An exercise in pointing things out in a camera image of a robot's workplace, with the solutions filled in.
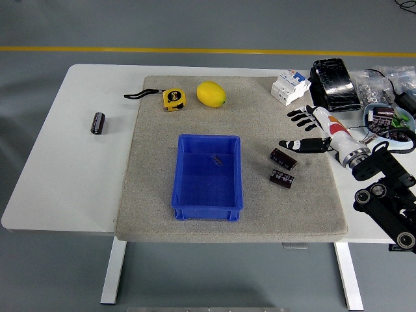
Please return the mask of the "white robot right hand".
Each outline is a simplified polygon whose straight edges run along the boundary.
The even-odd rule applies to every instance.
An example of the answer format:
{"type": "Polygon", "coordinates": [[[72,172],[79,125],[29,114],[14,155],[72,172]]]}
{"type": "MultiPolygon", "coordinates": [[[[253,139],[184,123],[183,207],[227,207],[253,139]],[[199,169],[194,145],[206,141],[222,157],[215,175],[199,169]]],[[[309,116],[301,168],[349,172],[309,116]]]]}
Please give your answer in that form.
{"type": "Polygon", "coordinates": [[[347,128],[323,107],[306,105],[287,114],[298,127],[306,131],[319,127],[326,138],[304,138],[301,140],[281,140],[279,145],[296,153],[325,153],[330,149],[337,152],[336,159],[343,166],[353,168],[361,160],[370,156],[366,144],[356,140],[347,128]]]}

